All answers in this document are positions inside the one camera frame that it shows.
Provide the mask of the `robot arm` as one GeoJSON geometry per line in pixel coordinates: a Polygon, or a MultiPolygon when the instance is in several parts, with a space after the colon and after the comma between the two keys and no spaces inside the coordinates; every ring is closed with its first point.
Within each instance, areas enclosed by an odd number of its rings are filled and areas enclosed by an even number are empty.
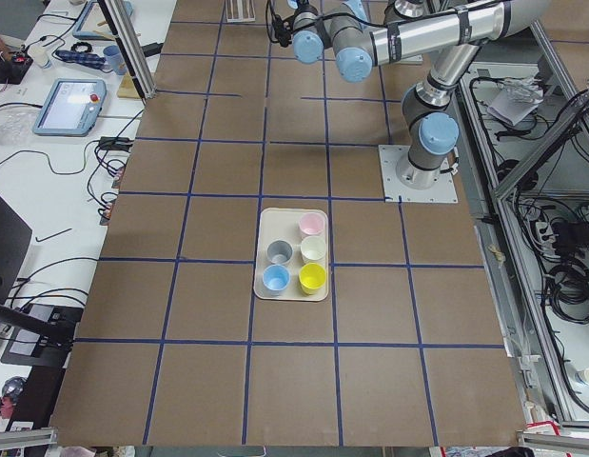
{"type": "Polygon", "coordinates": [[[446,114],[451,95],[483,45],[528,28],[549,8],[547,1],[472,1],[430,13],[423,1],[390,1],[380,25],[371,24],[359,1],[321,14],[307,1],[292,1],[290,44],[298,61],[311,64],[332,50],[341,77],[364,80],[374,68],[431,52],[426,76],[402,99],[412,144],[396,166],[411,189],[430,189],[459,138],[446,114]]]}

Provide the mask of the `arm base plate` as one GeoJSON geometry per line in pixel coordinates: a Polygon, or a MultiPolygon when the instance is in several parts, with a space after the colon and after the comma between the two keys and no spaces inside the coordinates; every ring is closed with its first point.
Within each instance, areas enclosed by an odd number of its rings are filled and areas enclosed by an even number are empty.
{"type": "Polygon", "coordinates": [[[408,145],[379,145],[383,195],[386,202],[457,204],[454,184],[457,162],[443,157],[438,169],[416,169],[408,157],[408,145]]]}

